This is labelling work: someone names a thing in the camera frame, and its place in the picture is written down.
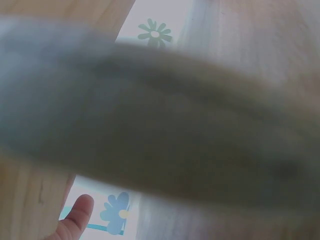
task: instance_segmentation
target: light blue flower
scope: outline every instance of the light blue flower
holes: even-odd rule
[[[129,211],[129,195],[122,192],[116,198],[115,195],[109,195],[109,203],[105,202],[106,210],[100,213],[103,221],[108,221],[107,231],[112,235],[120,234],[123,227],[126,226],[128,211]]]
[[[171,42],[172,36],[169,36],[167,34],[171,33],[170,29],[165,29],[166,24],[161,23],[160,26],[157,29],[157,22],[152,21],[150,18],[148,19],[148,25],[147,27],[145,24],[140,24],[138,27],[142,30],[147,31],[148,33],[143,33],[138,36],[138,39],[144,40],[144,39],[149,39],[148,40],[148,46],[152,48],[165,48],[166,44],[164,43],[163,40],[167,42]]]

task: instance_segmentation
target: flower print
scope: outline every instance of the flower print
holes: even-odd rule
[[[115,195],[109,195],[108,201],[109,203],[104,203],[105,210],[100,213],[100,217],[103,221],[109,221],[107,225],[108,233],[118,235],[122,228],[126,226],[129,195],[127,192],[120,193],[117,198]]]
[[[142,33],[138,36],[138,39],[148,40],[148,46],[152,48],[165,48],[166,44],[164,41],[171,42],[172,36],[169,36],[167,34],[171,33],[170,29],[165,29],[166,24],[161,23],[160,26],[157,28],[157,22],[152,21],[150,18],[147,20],[149,27],[147,27],[145,24],[140,24],[138,27],[142,30],[147,31],[148,33]]]

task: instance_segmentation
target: human hand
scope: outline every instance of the human hand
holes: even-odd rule
[[[71,176],[67,183],[63,204],[74,182]],[[94,208],[94,199],[89,195],[81,195],[74,203],[70,213],[65,219],[60,220],[55,233],[44,240],[79,240],[91,217]]]

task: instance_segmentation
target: wooden surface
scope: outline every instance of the wooden surface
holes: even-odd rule
[[[40,240],[57,227],[68,175],[0,161],[0,239]]]
[[[297,98],[320,93],[320,1],[195,0],[177,44],[182,52],[258,76]],[[208,212],[145,196],[138,240],[318,240],[317,212],[283,217]]]
[[[45,17],[84,23],[114,40],[135,0],[4,0],[0,14]]]
[[[135,0],[2,0],[0,14],[85,23],[116,39]],[[57,226],[66,173],[0,162],[0,239],[40,240]]]

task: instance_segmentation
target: finger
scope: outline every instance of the finger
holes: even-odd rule
[[[93,208],[93,198],[81,195],[66,218],[59,221],[56,232],[45,240],[78,240],[88,225]]]

